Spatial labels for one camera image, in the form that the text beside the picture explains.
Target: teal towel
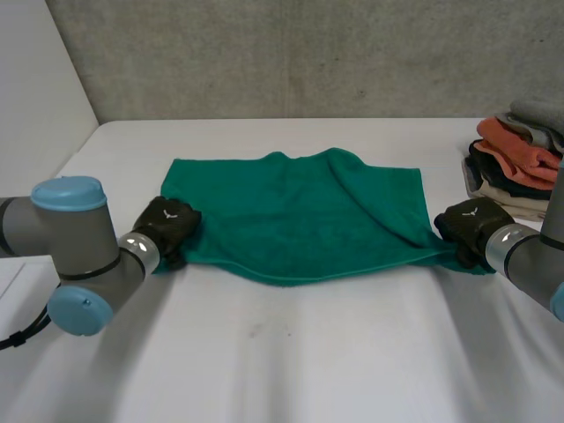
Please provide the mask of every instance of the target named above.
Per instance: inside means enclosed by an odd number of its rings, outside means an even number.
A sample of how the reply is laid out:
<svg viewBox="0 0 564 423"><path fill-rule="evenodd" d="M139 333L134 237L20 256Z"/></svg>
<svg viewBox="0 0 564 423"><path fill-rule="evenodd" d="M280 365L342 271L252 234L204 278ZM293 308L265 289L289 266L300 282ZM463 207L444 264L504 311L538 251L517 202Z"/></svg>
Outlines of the teal towel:
<svg viewBox="0 0 564 423"><path fill-rule="evenodd" d="M203 213L183 254L297 286L403 264L465 271L429 223L418 169L371 167L337 148L290 159L175 160L161 195ZM483 269L471 271L486 273Z"/></svg>

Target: gray wall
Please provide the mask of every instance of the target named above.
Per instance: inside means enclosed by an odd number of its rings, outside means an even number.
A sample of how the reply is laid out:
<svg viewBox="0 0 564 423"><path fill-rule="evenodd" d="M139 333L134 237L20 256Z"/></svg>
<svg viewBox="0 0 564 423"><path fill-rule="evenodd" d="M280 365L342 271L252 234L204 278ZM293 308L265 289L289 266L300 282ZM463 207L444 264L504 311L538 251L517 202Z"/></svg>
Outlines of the gray wall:
<svg viewBox="0 0 564 423"><path fill-rule="evenodd" d="M482 116L564 92L562 0L48 0L100 122Z"/></svg>

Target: table surface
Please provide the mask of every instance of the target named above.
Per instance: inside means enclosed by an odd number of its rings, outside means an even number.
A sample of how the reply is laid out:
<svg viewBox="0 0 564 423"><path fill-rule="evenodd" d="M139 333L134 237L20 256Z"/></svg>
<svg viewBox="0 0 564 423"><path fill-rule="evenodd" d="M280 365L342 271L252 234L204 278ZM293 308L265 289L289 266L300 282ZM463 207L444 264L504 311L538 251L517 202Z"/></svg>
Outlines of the table surface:
<svg viewBox="0 0 564 423"><path fill-rule="evenodd" d="M370 165L420 167L432 219L466 198L460 162L477 123L113 122L61 175L99 178L123 234L176 157L337 146ZM4 260L0 282L7 336L58 281L39 257ZM50 325L0 352L0 421L560 422L563 362L564 324L499 275L406 266L285 289L191 265L150 277L98 336Z"/></svg>

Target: black cable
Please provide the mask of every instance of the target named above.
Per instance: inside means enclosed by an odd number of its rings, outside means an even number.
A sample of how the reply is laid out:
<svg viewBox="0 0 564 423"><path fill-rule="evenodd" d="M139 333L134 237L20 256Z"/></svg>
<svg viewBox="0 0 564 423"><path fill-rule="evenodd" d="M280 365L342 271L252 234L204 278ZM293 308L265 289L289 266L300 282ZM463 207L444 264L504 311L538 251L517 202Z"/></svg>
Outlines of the black cable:
<svg viewBox="0 0 564 423"><path fill-rule="evenodd" d="M51 323L51 318L47 315L47 306L39 313L37 318L23 330L19 330L16 333L11 334L7 339L0 341L0 351L7 348L17 348L23 345L29 340L29 338L34 337L39 332L47 328Z"/></svg>

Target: orange cloth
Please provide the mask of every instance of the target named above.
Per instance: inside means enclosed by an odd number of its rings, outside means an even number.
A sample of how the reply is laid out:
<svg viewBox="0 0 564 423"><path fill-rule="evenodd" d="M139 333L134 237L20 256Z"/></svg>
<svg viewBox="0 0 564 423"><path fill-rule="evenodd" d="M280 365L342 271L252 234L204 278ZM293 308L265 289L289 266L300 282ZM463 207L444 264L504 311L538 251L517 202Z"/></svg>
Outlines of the orange cloth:
<svg viewBox="0 0 564 423"><path fill-rule="evenodd" d="M476 150L481 152L486 152L495 157L501 166L503 174L510 179L524 185L525 187L536 188L536 189L554 189L554 182L549 182L547 180L538 178L537 176L532 176L524 172L519 166L516 166L503 152L489 144L485 139L479 143L474 144Z"/></svg>
<svg viewBox="0 0 564 423"><path fill-rule="evenodd" d="M495 117L488 117L480 122L478 133L489 146L501 152L504 159L515 167L519 167L526 174L545 181L556 182L560 159L548 150L529 145L527 141L511 132Z"/></svg>

